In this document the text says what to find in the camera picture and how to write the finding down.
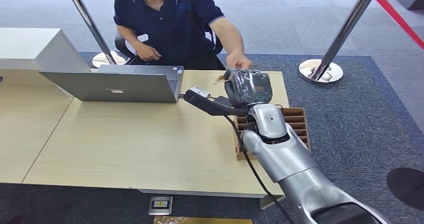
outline white cabinet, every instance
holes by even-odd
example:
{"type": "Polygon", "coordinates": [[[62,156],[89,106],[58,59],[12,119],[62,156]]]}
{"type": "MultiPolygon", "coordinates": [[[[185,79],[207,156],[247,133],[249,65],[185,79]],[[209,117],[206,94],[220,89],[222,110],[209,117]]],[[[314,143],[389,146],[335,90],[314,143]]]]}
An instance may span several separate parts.
{"type": "Polygon", "coordinates": [[[90,70],[61,29],[33,28],[0,28],[1,69],[90,70]]]}

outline blue carpet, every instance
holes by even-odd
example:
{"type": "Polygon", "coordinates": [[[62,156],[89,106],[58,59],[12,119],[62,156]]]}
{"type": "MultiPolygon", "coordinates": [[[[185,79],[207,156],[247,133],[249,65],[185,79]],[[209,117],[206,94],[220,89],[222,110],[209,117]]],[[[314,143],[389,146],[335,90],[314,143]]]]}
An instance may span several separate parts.
{"type": "MultiPolygon", "coordinates": [[[[95,53],[81,55],[91,60],[95,53]]],[[[371,57],[337,57],[345,76],[327,86],[309,83],[297,73],[300,62],[319,56],[249,57],[257,69],[283,72],[290,106],[306,109],[312,154],[330,180],[393,223],[424,223],[424,212],[401,203],[386,185],[386,175],[394,168],[424,167],[423,134],[371,57]]],[[[136,190],[1,187],[0,223],[15,214],[26,214],[30,224],[151,223],[153,219],[147,215],[150,195],[136,190]]],[[[176,216],[288,223],[275,207],[261,211],[258,200],[250,198],[175,196],[173,211],[176,216]]]]}

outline laptop keyboard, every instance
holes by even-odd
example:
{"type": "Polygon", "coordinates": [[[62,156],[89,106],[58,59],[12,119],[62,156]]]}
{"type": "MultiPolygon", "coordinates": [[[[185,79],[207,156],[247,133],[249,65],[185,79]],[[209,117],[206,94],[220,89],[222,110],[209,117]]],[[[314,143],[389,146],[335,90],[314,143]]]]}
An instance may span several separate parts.
{"type": "Polygon", "coordinates": [[[172,93],[175,94],[175,91],[177,89],[178,80],[176,79],[168,79],[168,83],[171,87],[172,93]]]}

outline red barrier rope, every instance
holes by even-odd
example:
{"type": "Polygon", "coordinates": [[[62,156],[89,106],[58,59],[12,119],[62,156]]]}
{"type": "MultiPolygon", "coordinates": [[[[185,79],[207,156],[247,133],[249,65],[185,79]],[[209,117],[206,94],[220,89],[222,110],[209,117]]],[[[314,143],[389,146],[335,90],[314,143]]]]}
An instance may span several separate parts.
{"type": "Polygon", "coordinates": [[[391,6],[387,0],[376,0],[381,7],[390,15],[400,27],[424,50],[424,41],[415,33],[400,14],[391,6]]]}

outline black round object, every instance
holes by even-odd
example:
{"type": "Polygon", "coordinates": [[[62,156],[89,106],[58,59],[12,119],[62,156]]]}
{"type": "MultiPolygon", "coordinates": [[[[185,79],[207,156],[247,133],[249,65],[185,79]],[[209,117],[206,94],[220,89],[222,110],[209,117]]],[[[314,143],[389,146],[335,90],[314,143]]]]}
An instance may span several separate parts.
{"type": "Polygon", "coordinates": [[[400,201],[424,210],[424,172],[412,168],[397,168],[388,173],[386,182],[400,201]]]}

